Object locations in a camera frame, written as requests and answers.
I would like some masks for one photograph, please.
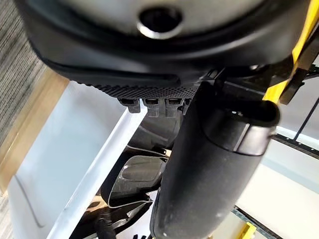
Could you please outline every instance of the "yellow part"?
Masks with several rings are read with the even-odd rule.
[[[244,228],[241,230],[240,234],[238,235],[237,239],[251,239],[256,229],[257,228],[251,223],[246,223],[246,225],[244,226]]]
[[[293,58],[294,63],[297,63],[297,60],[299,58],[299,55],[304,47],[305,42],[309,38],[309,35],[311,34],[313,28],[315,27],[316,23],[319,19],[319,0],[311,0],[308,12],[307,12],[307,18],[305,21],[305,25],[303,28],[303,31],[301,33],[301,36],[299,38],[299,41],[295,48],[293,49]],[[263,100],[265,101],[272,101],[274,103],[278,103],[280,95],[284,91],[286,85],[288,84],[289,79],[281,82],[279,84],[276,84],[274,86],[271,86],[267,89],[266,94],[264,95]]]

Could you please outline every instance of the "black cable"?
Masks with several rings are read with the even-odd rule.
[[[300,129],[298,130],[296,136],[294,137],[294,140],[297,140],[299,134],[303,131],[304,127],[308,123],[311,115],[314,113],[314,111],[315,111],[315,109],[316,109],[318,104],[319,104],[319,97],[318,97],[317,101],[315,102],[314,106],[311,108],[309,114],[307,115],[307,117],[306,117],[305,121],[303,122],[303,124],[301,125]]]

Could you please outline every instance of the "yellow bicycle frame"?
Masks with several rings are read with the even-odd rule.
[[[308,8],[307,18],[305,21],[303,31],[301,33],[301,36],[299,38],[298,43],[296,44],[295,48],[293,49],[293,58],[294,58],[294,64],[295,64],[294,69],[297,68],[298,58],[300,56],[300,53],[304,47],[305,42],[309,38],[313,28],[316,26],[318,19],[319,19],[319,0],[311,0],[309,8]],[[284,91],[289,80],[290,79],[269,87],[263,100],[265,100],[265,101],[268,100],[268,101],[272,101],[274,103],[278,103],[280,95]]]

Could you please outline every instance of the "gray carpet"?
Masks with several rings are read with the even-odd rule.
[[[0,0],[0,145],[43,69],[13,1]]]
[[[7,197],[0,196],[0,238],[13,239]]]

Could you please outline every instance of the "wooden baseboard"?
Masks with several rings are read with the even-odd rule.
[[[69,80],[46,69],[0,147],[0,189],[4,193]]]

